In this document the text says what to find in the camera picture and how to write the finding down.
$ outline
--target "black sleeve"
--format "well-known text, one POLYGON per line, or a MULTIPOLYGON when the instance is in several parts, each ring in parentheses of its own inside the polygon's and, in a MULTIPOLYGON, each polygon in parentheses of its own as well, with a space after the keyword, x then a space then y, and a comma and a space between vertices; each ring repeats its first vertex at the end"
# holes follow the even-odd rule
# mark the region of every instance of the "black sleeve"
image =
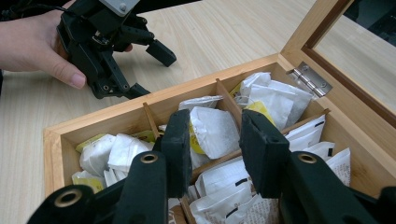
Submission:
MULTIPOLYGON (((68 1, 69 0, 33 0, 31 2, 31 4, 44 4, 44 5, 47 5, 47 6, 61 7, 65 3, 67 3, 68 1)), ((16 6, 19 2, 20 2, 20 0, 0 1, 0 12, 2 12, 3 10, 9 10, 9 8, 11 6, 16 6)), ((34 15, 39 15, 39 14, 42 14, 42 13, 45 13, 45 12, 47 12, 46 9, 33 8, 33 9, 29 9, 28 11, 26 11, 24 13, 23 17, 30 17, 30 16, 34 16, 34 15)))

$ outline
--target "finger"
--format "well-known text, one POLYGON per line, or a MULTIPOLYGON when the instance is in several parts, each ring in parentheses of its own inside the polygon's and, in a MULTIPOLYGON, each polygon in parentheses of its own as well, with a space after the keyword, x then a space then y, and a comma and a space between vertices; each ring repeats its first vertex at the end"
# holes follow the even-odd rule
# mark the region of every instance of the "finger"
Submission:
POLYGON ((125 52, 129 52, 129 51, 131 51, 132 50, 132 45, 129 45, 128 47, 126 47, 126 49, 124 50, 125 52))
POLYGON ((44 72, 76 89, 81 89, 85 86, 87 78, 73 64, 55 52, 49 52, 46 58, 47 60, 43 64, 44 72))

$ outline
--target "white sachet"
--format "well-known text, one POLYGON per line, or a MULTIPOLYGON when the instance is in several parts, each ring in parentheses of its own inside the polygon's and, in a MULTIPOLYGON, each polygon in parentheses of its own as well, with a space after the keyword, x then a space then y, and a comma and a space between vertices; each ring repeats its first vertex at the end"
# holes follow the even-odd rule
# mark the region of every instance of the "white sachet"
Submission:
POLYGON ((201 191, 197 188, 201 197, 249 178, 248 171, 245 169, 245 164, 241 157, 240 160, 203 172, 201 176, 204 183, 203 187, 205 188, 205 190, 201 191))
POLYGON ((305 125, 290 131, 285 137, 290 142, 290 151, 300 151, 312 147, 320 141, 325 124, 325 116, 307 122, 305 125))
POLYGON ((336 176, 345 186, 350 185, 350 150, 349 147, 335 154, 326 161, 336 176))
POLYGON ((190 148, 190 156, 192 169, 196 169, 211 161, 205 154, 198 154, 192 148, 190 148))
POLYGON ((103 177, 91 175, 87 171, 76 172, 72 175, 74 185, 86 185, 93 189, 94 193, 106 188, 106 181, 103 177))
POLYGON ((210 159, 239 148, 239 133, 230 112, 196 106, 190 117, 199 146, 210 159))
POLYGON ((268 87, 274 88, 279 91, 286 91, 294 94, 293 107, 291 108, 285 128, 297 122, 300 116, 304 113, 306 107, 308 106, 313 96, 311 93, 307 91, 300 90, 296 87, 278 81, 271 80, 268 87))
POLYGON ((241 96, 248 98, 250 96, 252 85, 267 87, 271 81, 271 73, 259 72, 255 73, 242 81, 241 83, 241 96))
POLYGON ((264 199, 256 194, 249 202, 241 204, 238 209, 225 219, 226 224, 239 223, 279 223, 277 199, 264 199))
POLYGON ((192 215, 197 223, 224 223, 228 214, 252 198, 251 182, 231 185, 216 193, 208 194, 190 204, 192 215))
POLYGON ((92 175, 104 177, 103 171, 107 168, 108 156, 115 140, 115 136, 105 134, 85 146, 79 158, 81 168, 92 175))
POLYGON ((200 98, 194 98, 194 99, 182 101, 178 105, 178 110, 189 109, 190 111, 192 111, 192 109, 195 106, 215 108, 218 101, 221 100, 222 98, 223 98, 222 96, 217 95, 217 96, 204 96, 200 98))
POLYGON ((105 175, 105 181, 106 181, 106 185, 107 187, 112 186, 113 184, 117 183, 118 180, 116 178, 116 175, 114 174, 114 170, 113 169, 108 169, 104 171, 104 175, 105 175))
POLYGON ((314 153, 321 157, 324 161, 328 161, 332 157, 332 150, 335 147, 335 143, 331 142, 319 142, 312 147, 308 147, 303 151, 314 153))
POLYGON ((295 94, 269 87, 252 85, 249 99, 252 102, 261 101, 268 110, 276 127, 283 130, 293 108, 295 94))
POLYGON ((138 138, 119 133, 117 134, 113 148, 111 148, 108 166, 112 169, 128 173, 134 157, 141 152, 149 150, 150 148, 138 138))

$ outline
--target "black plastic part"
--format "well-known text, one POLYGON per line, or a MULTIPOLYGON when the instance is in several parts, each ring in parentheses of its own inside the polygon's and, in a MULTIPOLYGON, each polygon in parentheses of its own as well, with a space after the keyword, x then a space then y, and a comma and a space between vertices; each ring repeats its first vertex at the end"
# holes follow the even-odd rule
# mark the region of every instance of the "black plastic part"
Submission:
POLYGON ((280 207, 285 223, 376 223, 352 191, 315 154, 292 152, 283 179, 289 180, 281 187, 280 207))
POLYGON ((191 180, 190 111, 172 114, 161 142, 168 170, 168 196, 181 198, 187 192, 191 180))
POLYGON ((263 114, 243 110, 239 146, 256 191, 263 198, 279 198, 289 141, 263 114))
POLYGON ((166 161, 157 151, 134 157, 113 223, 168 223, 166 161))
POLYGON ((146 52, 160 61, 163 65, 169 67, 176 61, 176 55, 172 50, 167 48, 159 40, 154 40, 146 49, 146 52))
POLYGON ((149 93, 137 83, 130 88, 113 59, 114 50, 124 51, 130 44, 149 45, 148 52, 166 66, 176 60, 170 49, 154 40, 146 24, 146 19, 131 12, 119 17, 97 0, 76 1, 62 15, 58 34, 70 62, 87 76, 96 98, 133 99, 149 93))
POLYGON ((53 192, 30 217, 29 224, 90 223, 93 191, 83 185, 71 185, 53 192))

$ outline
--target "light wooden surface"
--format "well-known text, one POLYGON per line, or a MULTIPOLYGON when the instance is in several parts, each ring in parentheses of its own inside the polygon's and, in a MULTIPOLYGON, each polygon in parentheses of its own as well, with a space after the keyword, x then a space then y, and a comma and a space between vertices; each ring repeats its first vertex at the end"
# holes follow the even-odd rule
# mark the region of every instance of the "light wooden surface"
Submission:
MULTIPOLYGON (((169 68, 145 47, 116 54, 122 72, 149 91, 280 52, 314 0, 204 0, 142 14, 177 56, 169 68)), ((97 100, 41 72, 5 73, 0 98, 0 218, 25 223, 44 200, 43 129, 124 102, 97 100)))

